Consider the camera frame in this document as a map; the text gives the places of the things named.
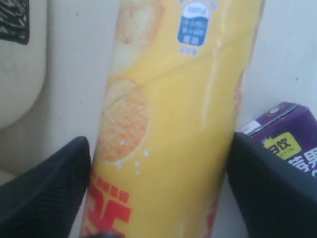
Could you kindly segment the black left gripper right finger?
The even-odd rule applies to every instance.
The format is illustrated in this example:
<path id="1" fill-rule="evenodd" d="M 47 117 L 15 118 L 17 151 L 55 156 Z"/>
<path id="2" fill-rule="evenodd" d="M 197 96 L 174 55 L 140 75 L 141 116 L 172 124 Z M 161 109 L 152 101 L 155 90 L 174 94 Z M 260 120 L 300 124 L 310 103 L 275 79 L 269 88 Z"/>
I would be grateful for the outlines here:
<path id="1" fill-rule="evenodd" d="M 228 181 L 251 238 L 315 238 L 317 180 L 235 133 Z"/>

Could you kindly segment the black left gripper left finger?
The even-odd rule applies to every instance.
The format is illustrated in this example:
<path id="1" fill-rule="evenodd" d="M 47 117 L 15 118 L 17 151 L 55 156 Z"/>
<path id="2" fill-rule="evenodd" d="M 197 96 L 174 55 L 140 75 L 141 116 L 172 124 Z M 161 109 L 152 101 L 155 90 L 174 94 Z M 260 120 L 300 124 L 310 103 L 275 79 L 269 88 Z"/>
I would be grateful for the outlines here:
<path id="1" fill-rule="evenodd" d="M 67 238 L 90 179 L 88 139 L 79 136 L 0 187 L 2 238 Z"/>

